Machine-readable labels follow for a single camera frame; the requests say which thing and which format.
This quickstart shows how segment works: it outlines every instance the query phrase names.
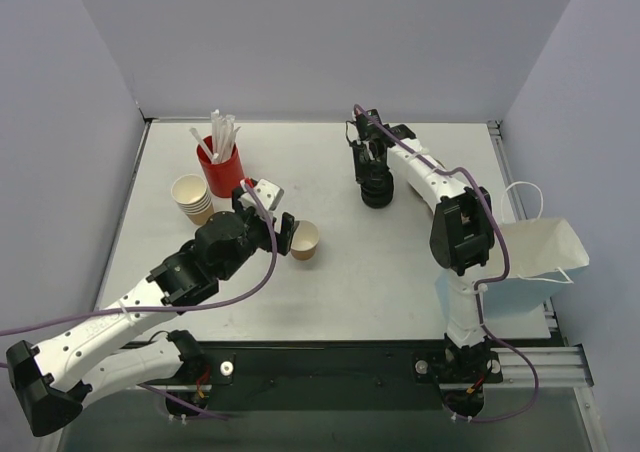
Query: white table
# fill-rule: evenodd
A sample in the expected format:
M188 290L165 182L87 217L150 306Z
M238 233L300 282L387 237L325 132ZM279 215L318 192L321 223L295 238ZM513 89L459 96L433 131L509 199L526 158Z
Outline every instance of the white table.
M445 166L466 166L494 203L505 186L483 124L408 124ZM206 122L154 122L98 301L104 307L193 237L196 227L173 203L172 182L202 171L189 127ZM244 123L238 137L247 176L285 189L278 210L309 219L320 245L309 262L279 257L276 271L251 299L185 314L155 330L189 329L198 340L441 339L445 319L434 282L441 273L429 250L426 204L396 180L393 202L372 210L360 199L344 123ZM230 200L214 197L216 210ZM511 210L507 219L513 220ZM499 253L497 247L492 253ZM258 251L211 300L239 295L264 275L269 255ZM489 321L505 338L547 338L542 308Z

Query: purple cable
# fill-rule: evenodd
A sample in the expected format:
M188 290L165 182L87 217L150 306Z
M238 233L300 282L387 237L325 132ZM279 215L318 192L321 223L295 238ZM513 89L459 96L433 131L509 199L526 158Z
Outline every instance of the purple cable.
M256 193L253 191L252 187L247 187L247 192L253 198L254 202L256 203L256 206L258 207L258 212L266 222L267 229L269 231L269 237L271 239L271 251L272 251L271 263L269 264L269 269L267 270L267 273L265 274L264 278L248 292L245 292L242 295L234 297L233 299L222 300L220 302L214 302L213 304L189 305L189 306L182 306L182 307L153 307L153 306L127 307L127 312L199 312L202 310L219 309L221 307L227 307L229 305L237 304L238 302L248 299L249 297L254 295L256 292L258 292L260 289L262 289L265 286L265 284L269 281L271 276L273 275L273 271L276 267L276 260L278 257L278 252L277 252L278 243L276 241L276 233L273 228L271 218L269 217L269 213L265 210L264 206L262 205L262 202L260 202L260 199L258 198ZM26 327L16 327L14 329L2 330L0 331L0 337L6 337L8 335L23 334L25 332L32 332L34 330L45 329L47 327L52 327L54 325L64 324L66 322L77 322L80 320L91 319L93 317L101 317L104 315L115 315L115 314L121 314L121 313L122 313L122 309L119 309L119 308L95 310L93 312L88 312L86 314L76 314L76 315L70 315L67 317L62 317L60 319L48 320L46 322L42 322L36 325L28 325Z
M169 400L174 401L176 404L180 404L183 407L186 407L187 409L193 410L194 412L199 412L200 417L206 417L208 419L217 419L217 420L229 420L229 417L227 417L226 415L215 414L213 412L209 412L206 409L201 409L199 407L196 407L195 405L192 405L189 402L185 402L184 400L179 399L178 397L175 397L171 395L169 392L166 392L164 390L156 389L155 387L151 387L150 385L147 385L147 384L138 384L138 387L142 387L143 389L148 390L149 392L153 392L154 394L161 395Z
M378 129L380 129L396 145L402 147L404 150L406 150L407 152L409 152L412 155L416 154L415 150L413 150L407 144L405 144L404 142L399 140L395 135L393 135L391 132L389 132L380 122L378 122L376 119L374 119L370 115L367 115L366 110L364 110L364 108L362 106L360 106L358 104L355 104L353 106L353 111L356 113L356 115L357 114L364 114L364 116L369 120L370 123L372 123ZM452 170L442 170L442 169L439 169L438 167L436 167L435 164L432 164L431 162L429 162L423 155L417 154L416 157L418 158L418 160L420 160L427 167L433 169L433 171L438 175L445 176L445 177L449 177L449 176L451 176L453 174L456 174L456 173L461 173L462 175L464 175L464 177L467 179L467 181L471 185L471 188L473 188L473 191L476 193L476 196L480 200L480 204L482 205L482 208L484 209L484 212L487 215L487 218L489 219L489 223L491 224L491 228L493 229L493 232L495 233L496 238L498 239L498 243L500 244L500 250L502 251L502 255L504 257L504 271L502 272L502 274L500 274L497 277L490 277L490 278L487 278L487 279L478 280L474 284L473 289L475 291L478 291L478 287L480 287L480 284L489 284L489 283L492 283L492 282L500 282L500 281L506 279L509 276L509 272L511 271L511 261L509 260L509 252L507 250L507 243L505 242L504 237L502 235L502 232L500 231L500 227L498 227L498 223L496 222L496 219L493 218L493 214L491 213L491 208L489 207L489 204L487 204L487 201L484 198L484 194L480 190L480 187L478 186L477 182L472 177L471 173L467 169L465 169L464 167L456 167L455 169L452 169ZM499 339L498 337L496 337L493 334L493 332L491 332L489 330L489 328L484 324L484 314L482 312L482 301L480 300L480 294L479 293L476 294L476 305L477 305L477 309L478 309L478 320L480 321L480 327L482 327L482 330L484 331L484 333L487 334L487 336L491 340L496 342L497 344L501 345L502 347L505 347L505 348L509 349L510 351L512 351L513 353L518 355L520 358L522 358L522 360L524 360L526 362L526 364L529 366L529 368L531 369L531 373L533 374L533 395L531 397L531 400L529 400L529 402L527 402L527 404L525 404L522 408L520 408L520 409L518 409L518 410L516 410L514 412L509 412L509 413L506 413L506 414L503 414L503 415L499 415L497 417L488 417L488 418L478 417L478 418L471 419L472 423L489 424L489 423L493 423L493 422L500 422L500 421L503 421L503 420L506 420L506 419L510 419L510 418L515 417L517 415L523 414L524 412L527 412L529 409L531 409L535 405L536 401L538 400L538 396L540 394L540 380L539 380L539 377L538 377L538 372L536 371L536 368L533 365L533 363L531 362L531 360L529 360L529 358L526 355L524 355L522 352L520 352L514 346L512 346L512 345L508 344L507 342L505 342L504 340ZM463 417L460 414L457 414L455 412L453 412L453 413L455 414L456 418L461 419L461 420L465 420L465 421L467 420L467 417Z

